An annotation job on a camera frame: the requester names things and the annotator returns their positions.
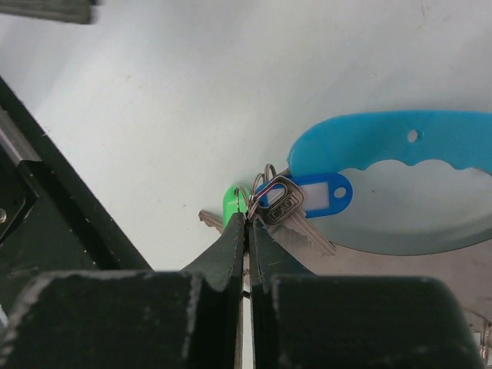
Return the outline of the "blue key tag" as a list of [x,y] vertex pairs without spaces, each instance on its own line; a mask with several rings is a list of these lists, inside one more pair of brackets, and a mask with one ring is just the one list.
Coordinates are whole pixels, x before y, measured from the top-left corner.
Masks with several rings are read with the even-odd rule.
[[[293,177],[283,175],[291,179],[304,192],[302,208],[307,218],[327,217],[342,212],[351,203],[353,188],[349,180],[338,173],[324,173]],[[269,182],[259,185],[253,193],[249,215],[256,212],[256,194]]]

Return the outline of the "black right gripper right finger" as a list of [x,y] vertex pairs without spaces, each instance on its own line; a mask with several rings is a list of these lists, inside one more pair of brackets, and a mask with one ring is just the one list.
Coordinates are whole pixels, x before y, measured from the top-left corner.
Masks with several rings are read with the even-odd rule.
[[483,368],[441,281],[318,276],[261,221],[248,225],[256,368]]

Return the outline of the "left aluminium frame post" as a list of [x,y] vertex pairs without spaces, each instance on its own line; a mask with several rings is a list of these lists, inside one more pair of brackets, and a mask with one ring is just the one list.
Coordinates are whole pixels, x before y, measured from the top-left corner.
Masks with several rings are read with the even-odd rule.
[[100,1],[94,0],[1,0],[1,13],[25,18],[87,25]]

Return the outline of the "green key tag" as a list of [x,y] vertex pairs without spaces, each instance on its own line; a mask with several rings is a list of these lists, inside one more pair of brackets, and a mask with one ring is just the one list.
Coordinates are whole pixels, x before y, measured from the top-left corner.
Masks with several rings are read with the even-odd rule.
[[239,184],[231,186],[224,194],[222,201],[222,220],[226,228],[231,216],[238,212],[248,213],[250,192]]

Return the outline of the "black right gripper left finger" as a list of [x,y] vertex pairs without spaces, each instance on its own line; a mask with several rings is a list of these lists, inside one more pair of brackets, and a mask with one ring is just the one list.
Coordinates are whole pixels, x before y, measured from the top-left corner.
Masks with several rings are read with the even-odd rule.
[[245,220],[181,271],[56,271],[26,286],[3,368],[239,368]]

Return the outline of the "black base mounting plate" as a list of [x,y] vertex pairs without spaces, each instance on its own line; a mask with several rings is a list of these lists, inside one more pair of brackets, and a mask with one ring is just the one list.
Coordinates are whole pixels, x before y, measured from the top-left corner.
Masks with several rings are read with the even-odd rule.
[[48,134],[1,83],[1,307],[50,271],[150,265]]

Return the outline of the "silver key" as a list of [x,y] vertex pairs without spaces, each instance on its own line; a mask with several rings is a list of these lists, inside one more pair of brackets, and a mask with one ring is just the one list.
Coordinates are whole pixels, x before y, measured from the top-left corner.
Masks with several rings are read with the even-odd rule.
[[304,192],[291,179],[277,175],[256,195],[256,212],[267,226],[295,231],[320,254],[335,255],[336,246],[307,219]]
[[198,218],[201,222],[205,223],[210,228],[215,228],[220,234],[224,231],[222,217],[212,214],[210,211],[200,210],[198,212]]

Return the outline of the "large metal keyring blue handle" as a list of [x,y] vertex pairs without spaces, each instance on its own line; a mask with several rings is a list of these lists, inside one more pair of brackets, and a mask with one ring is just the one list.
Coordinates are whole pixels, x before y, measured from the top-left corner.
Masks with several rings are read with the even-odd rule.
[[293,177],[338,173],[342,212],[309,218],[327,239],[375,254],[435,254],[491,237],[491,116],[476,111],[342,115],[303,133]]

